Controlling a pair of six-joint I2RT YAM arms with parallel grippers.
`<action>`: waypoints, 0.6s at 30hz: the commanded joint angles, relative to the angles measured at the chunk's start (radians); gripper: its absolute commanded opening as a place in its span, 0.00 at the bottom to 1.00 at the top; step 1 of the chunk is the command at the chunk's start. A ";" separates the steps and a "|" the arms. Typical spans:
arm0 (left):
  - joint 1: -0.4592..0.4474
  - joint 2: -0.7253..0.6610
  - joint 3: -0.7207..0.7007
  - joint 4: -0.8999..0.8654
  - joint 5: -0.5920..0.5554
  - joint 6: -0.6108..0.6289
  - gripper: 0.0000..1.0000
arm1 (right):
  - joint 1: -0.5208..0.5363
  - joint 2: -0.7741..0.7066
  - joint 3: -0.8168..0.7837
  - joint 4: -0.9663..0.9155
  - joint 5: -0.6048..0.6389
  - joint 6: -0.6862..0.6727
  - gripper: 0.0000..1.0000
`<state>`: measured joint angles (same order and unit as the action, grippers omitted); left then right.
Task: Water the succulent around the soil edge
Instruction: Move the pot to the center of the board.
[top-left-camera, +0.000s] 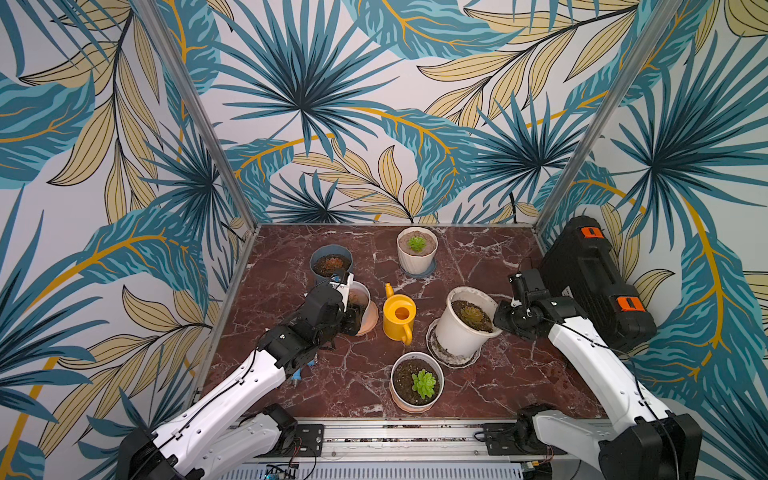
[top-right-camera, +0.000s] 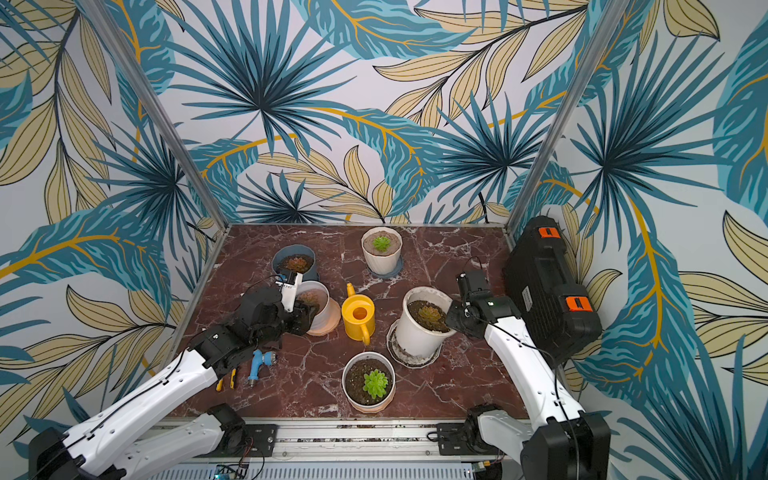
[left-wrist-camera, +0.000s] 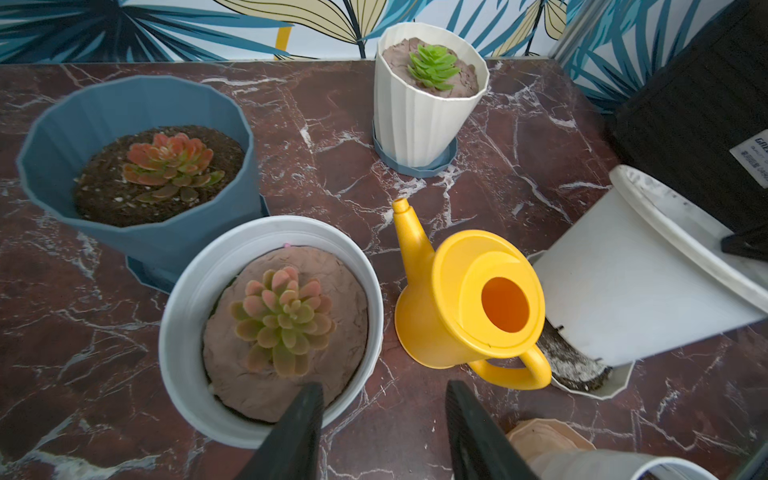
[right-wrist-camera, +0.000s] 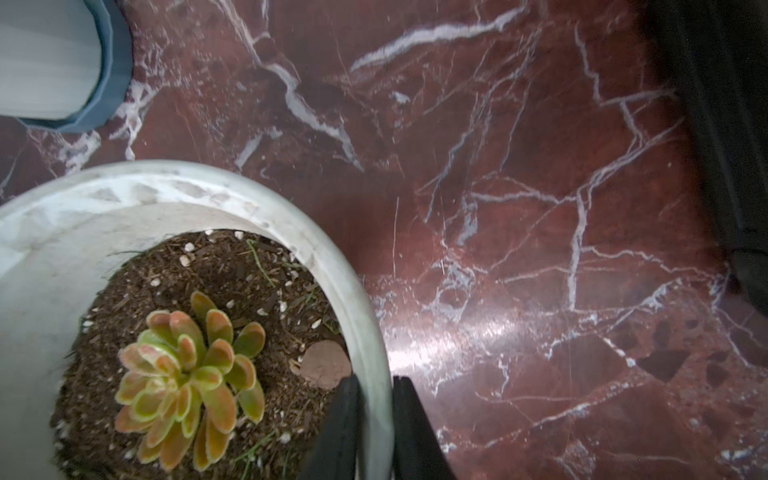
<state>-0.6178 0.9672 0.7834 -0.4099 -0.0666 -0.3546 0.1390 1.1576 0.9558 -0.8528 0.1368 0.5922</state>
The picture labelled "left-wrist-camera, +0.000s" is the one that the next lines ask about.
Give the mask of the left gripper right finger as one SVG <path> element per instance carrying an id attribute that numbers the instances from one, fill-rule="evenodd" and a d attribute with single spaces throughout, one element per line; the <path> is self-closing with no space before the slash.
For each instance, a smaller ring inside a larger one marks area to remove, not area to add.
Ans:
<path id="1" fill-rule="evenodd" d="M 455 479 L 538 479 L 466 383 L 448 382 L 445 408 Z"/>

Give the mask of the white pot pink succulent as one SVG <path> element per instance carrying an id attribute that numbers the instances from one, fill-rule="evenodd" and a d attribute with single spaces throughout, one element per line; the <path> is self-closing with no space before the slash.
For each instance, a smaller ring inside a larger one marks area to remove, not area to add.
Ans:
<path id="1" fill-rule="evenodd" d="M 373 374 L 383 330 L 378 278 L 348 235 L 302 216 L 254 220 L 216 238 L 176 283 L 162 379 L 196 430 L 256 448 L 309 383 L 334 421 Z"/>

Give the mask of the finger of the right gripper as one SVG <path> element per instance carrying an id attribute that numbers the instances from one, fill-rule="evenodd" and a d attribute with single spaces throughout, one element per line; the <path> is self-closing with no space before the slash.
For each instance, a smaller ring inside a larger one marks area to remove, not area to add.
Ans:
<path id="1" fill-rule="evenodd" d="M 764 223 L 723 238 L 720 247 L 727 254 L 767 262 L 767 243 L 768 225 Z"/>

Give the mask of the large white pot yellow succulent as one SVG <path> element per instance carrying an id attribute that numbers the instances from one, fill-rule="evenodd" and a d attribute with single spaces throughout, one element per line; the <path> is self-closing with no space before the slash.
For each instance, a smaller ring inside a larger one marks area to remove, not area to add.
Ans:
<path id="1" fill-rule="evenodd" d="M 532 257 L 546 317 L 584 356 L 610 368 L 594 399 L 616 396 L 636 361 L 767 316 L 767 266 L 729 255 L 729 230 L 692 201 L 627 165 L 611 190 Z"/>

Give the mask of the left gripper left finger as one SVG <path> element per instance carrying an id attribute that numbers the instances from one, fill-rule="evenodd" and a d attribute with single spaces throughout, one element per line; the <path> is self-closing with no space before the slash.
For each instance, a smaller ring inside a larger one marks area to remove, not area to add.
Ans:
<path id="1" fill-rule="evenodd" d="M 316 479 L 323 410 L 321 385 L 305 385 L 235 478 Z"/>

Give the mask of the small white pot green succulent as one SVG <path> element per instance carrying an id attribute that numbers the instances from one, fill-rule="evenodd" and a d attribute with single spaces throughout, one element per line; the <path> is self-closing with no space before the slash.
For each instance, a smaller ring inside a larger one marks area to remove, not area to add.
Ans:
<path id="1" fill-rule="evenodd" d="M 559 420 L 526 420 L 506 437 L 540 479 L 716 479 L 681 458 L 597 449 Z"/>

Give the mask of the yellow plastic watering can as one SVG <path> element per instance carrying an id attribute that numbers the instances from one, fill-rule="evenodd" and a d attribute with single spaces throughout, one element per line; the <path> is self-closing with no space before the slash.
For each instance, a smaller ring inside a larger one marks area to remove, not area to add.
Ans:
<path id="1" fill-rule="evenodd" d="M 545 298 L 526 257 L 483 230 L 460 231 L 434 248 L 406 199 L 392 208 L 407 277 L 394 321 L 408 355 L 432 369 L 466 364 L 507 389 L 547 387 L 552 370 L 537 345 Z"/>

